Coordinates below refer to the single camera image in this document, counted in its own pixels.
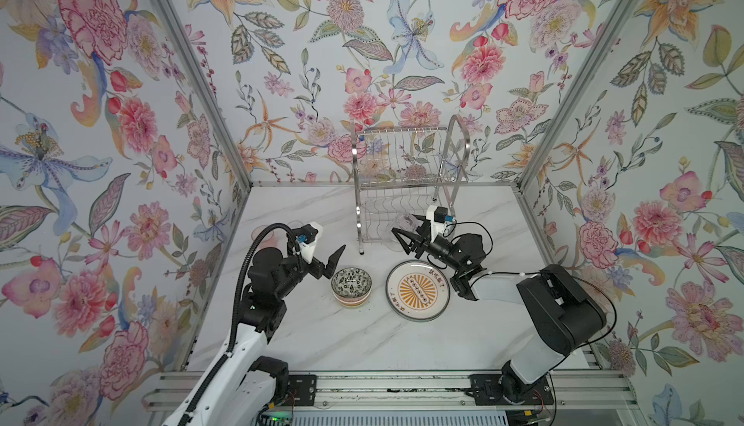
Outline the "orange white bowl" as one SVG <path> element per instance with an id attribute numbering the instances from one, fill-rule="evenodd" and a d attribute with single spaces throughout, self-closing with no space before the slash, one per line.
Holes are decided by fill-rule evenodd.
<path id="1" fill-rule="evenodd" d="M 365 295 L 358 298 L 344 298 L 335 295 L 334 298 L 341 306 L 345 308 L 356 308 L 363 305 L 368 300 L 369 296 Z"/>

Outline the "pink tinted glass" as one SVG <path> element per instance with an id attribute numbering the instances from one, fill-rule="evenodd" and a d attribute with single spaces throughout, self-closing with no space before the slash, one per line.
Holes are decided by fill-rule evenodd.
<path id="1" fill-rule="evenodd" d="M 272 230 L 264 233 L 266 229 L 267 226 L 259 226 L 258 228 L 255 228 L 251 234 L 251 239 L 255 243 L 257 243 L 258 239 L 261 238 L 261 242 L 257 247 L 258 251 L 267 248 L 274 248 L 276 246 L 275 233 Z"/>

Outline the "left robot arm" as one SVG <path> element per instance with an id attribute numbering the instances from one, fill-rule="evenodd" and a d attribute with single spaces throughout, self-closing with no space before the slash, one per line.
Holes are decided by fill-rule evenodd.
<path id="1" fill-rule="evenodd" d="M 277 248 L 250 250 L 238 274 L 227 339 L 164 424 L 254 425 L 272 405 L 285 401 L 288 363 L 265 355 L 286 315 L 284 298 L 308 274 L 332 277 L 345 249 L 341 246 L 326 263 L 312 257 L 312 246 L 301 245 L 297 255 Z"/>

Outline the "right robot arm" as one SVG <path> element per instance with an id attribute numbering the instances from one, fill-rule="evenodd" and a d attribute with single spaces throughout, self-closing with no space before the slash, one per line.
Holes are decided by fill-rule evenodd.
<path id="1" fill-rule="evenodd" d="M 495 393 L 518 405 L 548 374 L 605 328 L 606 311 L 558 264 L 537 272 L 488 271 L 484 240 L 465 234 L 451 242 L 420 226 L 391 230 L 408 255 L 430 255 L 453 270 L 449 285 L 469 301 L 499 300 L 522 305 L 530 317 L 526 344 L 500 369 Z"/>

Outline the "patterned plate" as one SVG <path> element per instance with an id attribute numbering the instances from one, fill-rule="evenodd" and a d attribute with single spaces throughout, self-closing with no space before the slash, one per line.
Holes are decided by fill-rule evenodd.
<path id="1" fill-rule="evenodd" d="M 387 275 L 387 301 L 397 315 L 427 323 L 440 317 L 451 300 L 450 283 L 442 270 L 417 260 L 399 263 Z"/>

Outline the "red patterned bowl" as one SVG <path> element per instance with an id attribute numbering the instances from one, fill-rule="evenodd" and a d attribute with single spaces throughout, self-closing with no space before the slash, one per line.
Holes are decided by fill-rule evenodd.
<path id="1" fill-rule="evenodd" d="M 372 289 L 371 275 L 358 267 L 346 267 L 337 270 L 331 278 L 331 290 L 341 301 L 364 299 Z"/>

